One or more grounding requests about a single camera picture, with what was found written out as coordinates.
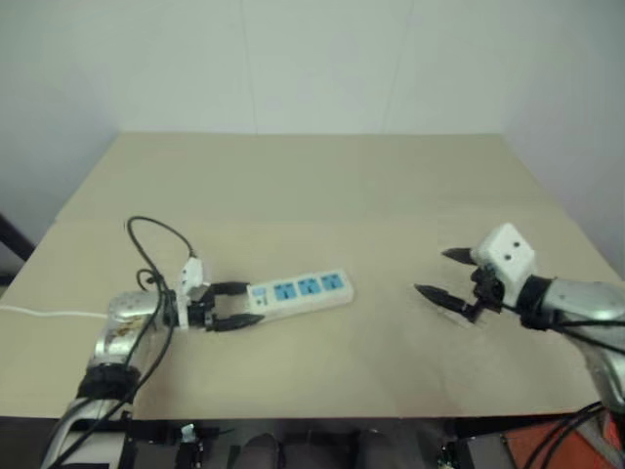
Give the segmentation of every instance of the black wire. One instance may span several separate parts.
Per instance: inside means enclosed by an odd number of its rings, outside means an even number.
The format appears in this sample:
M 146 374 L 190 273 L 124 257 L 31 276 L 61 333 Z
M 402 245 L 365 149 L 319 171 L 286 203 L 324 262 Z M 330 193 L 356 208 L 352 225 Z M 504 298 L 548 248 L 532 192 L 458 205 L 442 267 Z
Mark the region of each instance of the black wire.
M 165 312 L 173 315 L 173 309 L 171 308 L 171 303 L 169 299 L 165 300 Z M 55 462 L 53 462 L 48 469 L 58 469 L 70 456 L 72 456 L 80 446 L 87 441 L 89 437 L 91 437 L 108 419 L 115 414 L 121 407 L 123 407 L 127 402 L 130 402 L 136 395 L 136 393 L 142 388 L 144 384 L 148 381 L 150 376 L 156 371 L 160 363 L 162 362 L 165 354 L 167 353 L 167 349 L 172 342 L 172 336 L 174 335 L 175 323 L 173 318 L 170 318 L 169 321 L 169 329 L 167 332 L 167 338 L 165 339 L 165 343 L 161 348 L 158 356 L 150 366 L 150 368 L 146 371 L 144 377 L 139 381 L 137 386 L 135 386 L 132 390 L 130 390 L 126 395 L 116 404 L 114 405 L 105 415 L 100 417 L 98 421 L 96 421 L 85 433 L 83 433 L 69 448 L 67 448 L 62 454 L 57 457 Z
M 595 347 L 600 347 L 602 349 L 610 350 L 611 352 L 615 352 L 617 354 L 625 356 L 625 349 L 614 347 L 613 345 L 606 344 L 605 342 L 602 342 L 601 340 L 593 339 L 592 337 L 588 337 L 587 335 L 584 335 L 584 334 L 579 334 L 577 332 L 568 330 L 558 325 L 552 325 L 551 328 L 555 330 L 556 332 L 559 332 L 562 335 L 567 335 L 573 339 L 579 340 L 580 342 L 584 342 L 589 345 L 594 345 Z
M 160 273 L 160 271 L 156 267 L 156 264 L 154 264 L 154 261 L 147 255 L 146 250 L 144 249 L 144 246 L 139 242 L 139 240 L 137 239 L 137 236 L 135 235 L 135 230 L 133 228 L 133 224 L 135 222 L 138 222 L 138 221 L 153 223 L 154 225 L 157 225 L 157 226 L 159 226 L 161 228 L 164 228 L 168 232 L 173 233 L 174 235 L 176 235 L 187 246 L 188 257 L 195 257 L 195 251 L 193 250 L 193 246 L 191 246 L 190 242 L 188 242 L 188 239 L 186 239 L 178 231 L 174 230 L 172 227 L 170 227 L 169 225 L 164 224 L 163 222 L 159 222 L 158 220 L 154 220 L 153 218 L 144 217 L 142 215 L 135 215 L 135 216 L 130 217 L 128 219 L 128 221 L 126 222 L 126 230 L 128 231 L 128 236 L 130 237 L 130 240 L 133 242 L 133 244 L 137 248 L 137 251 L 139 252 L 141 257 L 144 259 L 144 261 L 146 261 L 146 264 L 149 265 L 149 269 L 139 269 L 137 271 L 136 277 L 137 277 L 137 283 L 139 284 L 139 287 L 141 289 L 145 290 L 145 288 L 143 287 L 142 282 L 141 282 L 141 274 L 142 273 L 150 273 L 151 279 L 152 279 L 152 281 L 154 281 L 156 283 L 157 289 L 158 289 L 158 285 L 160 284 L 162 289 L 165 291 L 165 294 L 166 294 L 166 292 L 169 290 L 169 286 L 167 286 L 167 281 L 165 280 L 165 277 Z M 142 329 L 139 331 L 139 335 L 137 336 L 137 340 L 135 340 L 135 343 L 130 348 L 130 351 L 128 352 L 128 355 L 126 356 L 126 359 L 124 360 L 124 366 L 128 366 L 130 364 L 130 360 L 132 359 L 133 355 L 135 354 L 135 351 L 137 350 L 137 348 L 139 347 L 139 344 L 141 343 L 142 339 L 146 335 L 146 333 L 149 330 L 149 328 L 154 324 L 154 320 L 156 319 L 156 316 L 158 316 L 158 311 L 160 310 L 160 307 L 162 306 L 162 296 L 163 296 L 163 294 L 164 293 L 162 291 L 159 291 L 158 303 L 156 304 L 156 308 L 154 309 L 154 312 L 151 314 L 149 319 L 146 321 L 146 323 L 144 324 Z
M 135 279 L 137 280 L 137 285 L 143 291 L 147 291 L 147 287 L 144 285 L 144 281 L 141 278 L 141 275 L 149 274 L 149 277 L 146 278 L 147 283 L 155 283 L 156 279 L 154 278 L 154 273 L 150 269 L 139 269 L 135 274 Z
M 564 440 L 566 440 L 566 438 L 571 433 L 573 433 L 580 425 L 582 425 L 583 423 L 587 422 L 591 418 L 596 417 L 597 415 L 599 415 L 603 411 L 604 411 L 603 407 L 598 408 L 596 410 L 591 410 L 586 415 L 583 415 L 583 416 L 579 417 L 578 420 L 576 420 L 574 422 L 571 422 L 566 427 L 566 430 L 564 430 L 560 434 L 560 436 L 554 441 L 554 443 L 549 448 L 549 451 L 547 451 L 547 455 L 545 456 L 545 459 L 543 459 L 543 463 L 540 466 L 540 469 L 547 469 L 547 467 L 549 466 L 549 463 L 551 462 L 552 458 L 554 457 L 554 454 L 556 454 L 556 451 L 558 450 L 560 445 L 564 442 Z
M 128 351 L 128 354 L 126 355 L 126 358 L 124 359 L 124 363 L 123 363 L 124 366 L 126 367 L 130 365 L 130 361 L 133 355 L 135 354 L 135 351 L 137 350 L 137 348 L 139 347 L 139 344 L 141 343 L 144 336 L 146 335 L 147 330 L 154 324 L 154 321 L 156 320 L 156 317 L 158 316 L 158 312 L 160 311 L 160 308 L 163 305 L 163 297 L 166 296 L 167 292 L 169 291 L 165 289 L 164 283 L 165 281 L 156 282 L 156 291 L 158 292 L 158 301 L 156 301 L 156 307 L 154 308 L 154 312 L 151 315 L 149 315 L 149 318 L 147 319 L 146 323 L 143 325 L 143 327 L 139 331 L 139 334 L 137 335 L 137 339 L 135 340 L 133 345 L 130 347 L 130 350 Z
M 48 450 L 50 449 L 50 445 L 52 444 L 52 441 L 54 440 L 55 436 L 57 435 L 57 433 L 59 433 L 59 431 L 61 430 L 61 428 L 63 427 L 63 425 L 71 418 L 73 417 L 76 412 L 78 412 L 78 410 L 80 410 L 81 408 L 83 408 L 85 405 L 88 405 L 90 403 L 92 403 L 95 400 L 95 398 L 88 398 L 85 399 L 84 401 L 81 401 L 80 403 L 78 403 L 77 405 L 75 405 L 72 408 L 69 408 L 62 416 L 61 418 L 57 421 L 57 423 L 55 423 L 54 427 L 52 427 L 52 430 L 50 431 L 50 436 L 48 437 L 48 440 L 46 441 L 46 445 L 43 446 L 43 451 L 41 453 L 41 462 L 43 463 L 44 458 L 46 457 L 46 454 L 48 453 Z
M 601 404 L 602 404 L 601 402 L 597 401 L 596 403 L 592 403 L 592 404 L 586 405 L 585 407 L 582 407 L 579 410 L 577 410 L 575 413 L 572 413 L 571 415 L 568 415 L 567 417 L 563 418 L 561 420 L 561 422 L 558 425 L 556 425 L 552 429 L 552 431 L 549 432 L 541 440 L 541 442 L 536 446 L 536 448 L 534 449 L 532 454 L 529 456 L 529 458 L 526 460 L 525 464 L 523 465 L 523 469 L 530 469 L 531 465 L 534 463 L 534 461 L 536 460 L 538 455 L 543 451 L 544 448 L 547 447 L 547 445 L 554 439 L 554 437 L 556 437 L 556 435 L 564 427 L 566 427 L 568 424 L 570 424 L 570 422 L 572 422 L 573 420 L 576 420 L 580 416 L 586 414 L 588 411 L 593 410 L 595 407 L 597 407 L 598 405 L 601 405 Z
M 556 325 L 563 327 L 581 327 L 586 325 L 625 327 L 625 320 L 563 320 L 556 322 Z
M 133 224 L 135 222 L 140 222 L 140 221 L 153 223 L 154 225 L 158 225 L 159 227 L 164 228 L 168 232 L 173 233 L 187 246 L 188 257 L 195 257 L 195 250 L 193 249 L 193 246 L 191 246 L 191 243 L 188 242 L 188 239 L 186 239 L 182 234 L 174 230 L 169 225 L 166 225 L 163 222 L 159 222 L 158 220 L 154 220 L 153 218 L 148 218 L 148 217 L 144 217 L 141 215 L 135 215 L 134 217 L 130 217 L 128 221 L 126 222 L 126 230 L 128 231 L 128 236 L 130 237 L 131 241 L 133 241 L 133 244 L 135 244 L 135 247 L 139 251 L 139 254 L 141 255 L 141 257 L 143 257 L 146 263 L 149 265 L 149 269 L 152 271 L 153 274 L 158 274 L 159 273 L 158 269 L 154 265 L 154 262 L 147 255 L 146 250 L 144 249 L 143 245 L 139 242 L 139 240 L 135 236 L 135 230 L 133 229 Z
M 501 308 L 506 308 L 507 310 L 510 310 L 510 311 L 512 311 L 513 313 L 518 314 L 519 316 L 521 315 L 521 310 L 519 310 L 518 308 L 516 308 L 516 307 L 514 307 L 514 306 L 510 306 L 510 305 L 507 305 L 507 304 L 505 304 L 505 303 L 501 303 L 499 306 L 500 306 Z

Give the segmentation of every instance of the robotic arm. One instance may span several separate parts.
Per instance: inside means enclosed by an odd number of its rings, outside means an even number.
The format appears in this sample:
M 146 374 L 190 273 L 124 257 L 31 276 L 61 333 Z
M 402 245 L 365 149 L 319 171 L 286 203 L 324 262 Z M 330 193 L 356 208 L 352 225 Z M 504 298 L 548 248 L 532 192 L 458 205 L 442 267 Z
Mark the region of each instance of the robotic arm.
M 415 285 L 433 303 L 475 322 L 484 309 L 518 314 L 530 329 L 552 329 L 583 354 L 604 406 L 625 443 L 625 290 L 602 282 L 536 275 L 535 253 L 517 229 L 493 230 L 476 248 L 453 248 L 443 255 L 476 266 L 475 304 L 429 285 Z
M 189 257 L 176 292 L 159 286 L 158 291 L 126 292 L 114 298 L 76 398 L 53 430 L 41 468 L 64 464 L 133 467 L 134 443 L 128 437 L 132 403 L 167 350 L 174 327 L 227 331 L 259 322 L 263 316 L 245 313 L 220 319 L 213 314 L 216 296 L 245 294 L 247 285 L 239 281 L 210 283 L 201 261 Z M 150 347 L 161 353 L 147 366 Z M 86 437 L 88 443 L 68 451 Z M 197 447 L 187 434 L 183 434 L 182 443 L 181 449 Z M 183 462 L 177 461 L 177 468 L 195 467 L 195 459 L 183 457 Z

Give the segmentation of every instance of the beige table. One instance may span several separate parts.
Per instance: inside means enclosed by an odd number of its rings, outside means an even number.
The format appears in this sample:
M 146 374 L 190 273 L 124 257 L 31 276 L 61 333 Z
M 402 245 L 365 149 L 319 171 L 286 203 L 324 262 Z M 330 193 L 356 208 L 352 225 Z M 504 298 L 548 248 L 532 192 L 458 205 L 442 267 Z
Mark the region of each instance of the beige table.
M 141 392 L 139 418 L 461 416 L 571 410 L 594 388 L 554 333 L 486 315 L 463 328 L 413 282 L 470 297 L 470 268 L 439 255 L 504 221 L 541 273 L 616 281 L 586 237 L 497 136 L 235 137 L 126 134 L 59 215 L 5 304 L 105 312 L 142 266 L 133 214 L 187 234 L 214 280 L 342 267 L 349 306 L 224 334 L 177 332 Z M 165 275 L 183 247 L 139 236 Z M 98 320 L 0 311 L 0 414 L 59 415 Z

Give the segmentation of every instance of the power strip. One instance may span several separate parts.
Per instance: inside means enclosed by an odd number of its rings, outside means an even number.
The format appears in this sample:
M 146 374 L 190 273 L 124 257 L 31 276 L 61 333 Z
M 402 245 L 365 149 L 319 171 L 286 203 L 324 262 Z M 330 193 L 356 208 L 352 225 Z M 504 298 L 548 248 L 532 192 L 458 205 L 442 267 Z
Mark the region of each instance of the power strip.
M 354 289 L 339 269 L 248 285 L 247 295 L 250 313 L 278 320 L 350 303 Z

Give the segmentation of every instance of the white cable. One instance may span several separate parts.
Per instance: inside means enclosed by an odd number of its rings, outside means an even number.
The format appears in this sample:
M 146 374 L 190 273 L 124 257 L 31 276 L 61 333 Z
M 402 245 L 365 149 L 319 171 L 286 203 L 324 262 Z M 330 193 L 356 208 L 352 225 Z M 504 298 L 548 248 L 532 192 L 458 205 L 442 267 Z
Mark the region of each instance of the white cable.
M 105 320 L 108 318 L 107 315 L 102 315 L 100 313 L 84 313 L 82 311 L 53 311 L 50 313 L 45 313 L 42 311 L 33 311 L 28 308 L 22 308 L 20 306 L 9 306 L 9 305 L 0 305 L 0 310 L 13 311 L 14 313 L 22 313 L 24 315 L 35 316 L 36 318 L 59 318 L 62 316 L 74 316 L 81 318 L 98 318 L 99 320 Z

